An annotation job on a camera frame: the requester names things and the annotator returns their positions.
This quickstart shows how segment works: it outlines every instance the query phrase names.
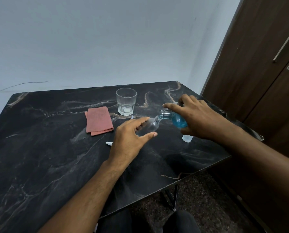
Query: glass rim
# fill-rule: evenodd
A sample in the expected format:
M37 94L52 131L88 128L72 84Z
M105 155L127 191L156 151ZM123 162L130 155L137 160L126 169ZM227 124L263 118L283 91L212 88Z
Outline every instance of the glass rim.
M130 96L130 97L121 96L121 95L119 95L119 94L117 93L117 91L118 91L118 90L121 90L121 89L130 89L130 90L133 90L133 91L136 93L136 95ZM119 88L119 89L116 90L115 93L116 93L117 96L120 96L120 97L123 97L123 98L133 98L133 97L137 96L137 91L134 90L134 89L132 89L132 88Z

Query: person's left hand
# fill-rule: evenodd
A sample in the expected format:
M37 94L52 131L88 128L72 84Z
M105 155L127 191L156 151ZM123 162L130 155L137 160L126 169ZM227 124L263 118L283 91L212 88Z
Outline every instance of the person's left hand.
M156 132L150 132L141 137L135 134L136 128L148 119L149 117L131 119L117 127L108 159L116 168L125 170L144 144L157 136Z

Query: brown wardrobe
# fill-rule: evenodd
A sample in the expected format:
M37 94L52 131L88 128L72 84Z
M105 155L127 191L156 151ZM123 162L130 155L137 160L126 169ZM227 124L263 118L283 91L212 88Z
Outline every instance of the brown wardrobe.
M202 95L289 157L289 0L243 0ZM284 199L245 165L212 172L267 232L289 232Z

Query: hand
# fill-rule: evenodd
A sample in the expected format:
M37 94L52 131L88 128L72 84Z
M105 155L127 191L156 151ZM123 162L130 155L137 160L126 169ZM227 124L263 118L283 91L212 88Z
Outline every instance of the hand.
M163 104L163 107L180 114L186 120L188 127L181 129L181 133L184 135L221 142L221 137L225 135L225 132L238 128L213 111L205 101L197 100L195 96L184 94L180 97L179 102L183 103L184 107L171 103Z
M157 136L156 132L150 132L141 137L135 134L136 128L148 119L149 117L131 119L117 127L108 159L116 168L125 170L138 155L144 144L152 137Z

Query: black marble table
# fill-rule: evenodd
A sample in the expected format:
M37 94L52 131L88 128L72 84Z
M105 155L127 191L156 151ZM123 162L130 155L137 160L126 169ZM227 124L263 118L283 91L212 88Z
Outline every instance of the black marble table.
M108 158L106 141L114 132L87 134L84 111L107 106L114 128L130 119L117 112L115 91L121 87L138 92L134 117L154 117L163 103L178 101L184 93L201 98L179 82L12 95L0 114L0 232L36 232L96 173ZM170 121L161 121L157 132L114 186L102 216L230 156L209 140L194 137L185 143Z

